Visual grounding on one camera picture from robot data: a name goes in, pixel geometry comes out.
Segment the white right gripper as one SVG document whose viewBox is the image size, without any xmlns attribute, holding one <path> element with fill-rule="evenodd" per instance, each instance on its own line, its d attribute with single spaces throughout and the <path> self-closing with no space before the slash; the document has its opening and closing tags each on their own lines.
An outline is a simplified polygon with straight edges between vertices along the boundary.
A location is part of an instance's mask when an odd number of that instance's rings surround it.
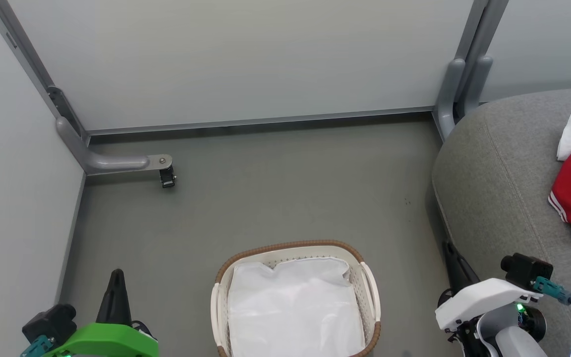
<svg viewBox="0 0 571 357">
<path fill-rule="evenodd" d="M 452 242 L 443 242 L 443 254 L 452 294 L 436 310 L 440 330 L 455 331 L 472 319 L 514 302 L 540 299 L 542 293 L 522 289 L 498 278 L 480 281 L 466 259 Z"/>
</svg>

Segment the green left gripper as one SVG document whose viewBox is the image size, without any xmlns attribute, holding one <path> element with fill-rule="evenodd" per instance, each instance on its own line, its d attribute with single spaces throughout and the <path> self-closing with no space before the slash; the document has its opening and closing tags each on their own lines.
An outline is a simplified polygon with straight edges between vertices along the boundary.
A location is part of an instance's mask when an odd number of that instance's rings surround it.
<svg viewBox="0 0 571 357">
<path fill-rule="evenodd" d="M 132 323 L 124 271 L 111 273 L 96 323 L 82 327 L 43 357 L 160 357 L 156 339 L 130 327 Z"/>
</svg>

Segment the white laundry basket brown rim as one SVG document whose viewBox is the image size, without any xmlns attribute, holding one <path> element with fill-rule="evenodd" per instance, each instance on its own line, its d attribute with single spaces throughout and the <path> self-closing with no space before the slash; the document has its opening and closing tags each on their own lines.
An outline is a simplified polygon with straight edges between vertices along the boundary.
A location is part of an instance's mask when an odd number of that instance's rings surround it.
<svg viewBox="0 0 571 357">
<path fill-rule="evenodd" d="M 219 357 L 232 357 L 228 328 L 228 291 L 235 266 L 262 263 L 269 268 L 301 258 L 340 258 L 347 262 L 347 279 L 355 287 L 355 298 L 363 325 L 365 347 L 351 357 L 373 357 L 381 333 L 381 307 L 374 275 L 362 255 L 346 242 L 312 240 L 281 242 L 235 254 L 219 269 L 210 298 L 213 337 Z"/>
</svg>

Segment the white cloth basket liner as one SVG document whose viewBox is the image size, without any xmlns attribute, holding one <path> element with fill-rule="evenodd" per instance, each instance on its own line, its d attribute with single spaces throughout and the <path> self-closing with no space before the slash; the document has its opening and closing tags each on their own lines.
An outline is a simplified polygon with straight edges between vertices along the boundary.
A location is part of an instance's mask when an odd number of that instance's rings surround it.
<svg viewBox="0 0 571 357">
<path fill-rule="evenodd" d="M 236 266 L 228 290 L 232 357 L 351 357 L 363 351 L 349 270 L 335 257 Z"/>
</svg>

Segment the grey fabric sofa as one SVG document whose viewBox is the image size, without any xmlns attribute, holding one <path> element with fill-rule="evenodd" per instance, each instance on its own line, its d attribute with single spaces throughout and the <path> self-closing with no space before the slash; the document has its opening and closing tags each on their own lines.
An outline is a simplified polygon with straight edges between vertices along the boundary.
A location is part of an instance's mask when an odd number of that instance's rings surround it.
<svg viewBox="0 0 571 357">
<path fill-rule="evenodd" d="M 447 237 L 480 280 L 504 278 L 513 253 L 553 265 L 571 292 L 571 226 L 548 196 L 560 170 L 557 146 L 571 115 L 571 89 L 483 104 L 445 140 L 431 181 Z"/>
</svg>

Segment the black caster wheel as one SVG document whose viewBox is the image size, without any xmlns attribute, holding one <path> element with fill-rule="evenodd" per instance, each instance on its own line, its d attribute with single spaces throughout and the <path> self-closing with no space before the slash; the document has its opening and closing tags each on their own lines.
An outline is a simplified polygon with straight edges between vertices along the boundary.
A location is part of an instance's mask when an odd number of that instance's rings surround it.
<svg viewBox="0 0 571 357">
<path fill-rule="evenodd" d="M 163 189 L 168 189 L 176 185 L 176 176 L 173 166 L 170 165 L 166 169 L 159 170 L 161 185 Z"/>
</svg>

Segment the grey partition leg with foot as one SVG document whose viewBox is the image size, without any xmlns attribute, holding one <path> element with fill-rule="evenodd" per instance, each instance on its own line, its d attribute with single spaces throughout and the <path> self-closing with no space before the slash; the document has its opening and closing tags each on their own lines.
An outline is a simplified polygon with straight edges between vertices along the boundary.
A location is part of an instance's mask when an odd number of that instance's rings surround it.
<svg viewBox="0 0 571 357">
<path fill-rule="evenodd" d="M 0 0 L 0 33 L 55 116 L 55 130 L 86 176 L 145 172 L 166 169 L 172 156 L 104 155 L 89 148 L 90 136 L 77 117 L 63 90 L 50 77 L 38 52 L 18 20 L 9 0 Z"/>
</svg>

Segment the grey partition bottom rail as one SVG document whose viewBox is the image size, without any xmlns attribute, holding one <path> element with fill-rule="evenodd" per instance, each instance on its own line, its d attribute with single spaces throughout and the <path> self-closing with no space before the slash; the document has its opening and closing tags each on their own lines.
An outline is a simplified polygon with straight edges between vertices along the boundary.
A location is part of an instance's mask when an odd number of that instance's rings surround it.
<svg viewBox="0 0 571 357">
<path fill-rule="evenodd" d="M 132 128 L 95 129 L 95 130 L 90 130 L 87 133 L 89 136 L 131 135 L 131 134 L 141 134 L 141 133 L 170 132 L 178 130 L 182 131 L 182 130 L 193 130 L 193 129 L 226 128 L 231 126 L 234 127 L 234 126 L 247 126 L 247 125 L 291 123 L 291 122 L 302 122 L 309 120 L 335 120 L 335 119 L 353 119 L 353 118 L 364 118 L 364 117 L 386 116 L 386 115 L 405 115 L 410 113 L 431 112 L 434 109 L 435 109 L 434 106 L 422 106 L 416 108 L 358 111 L 358 112 L 346 112 L 346 113 L 333 113 L 326 115 L 283 116 L 278 118 L 263 118 L 263 119 L 218 120 L 218 121 L 198 122 L 198 123 L 149 125 L 149 126 L 139 126 Z"/>
</svg>

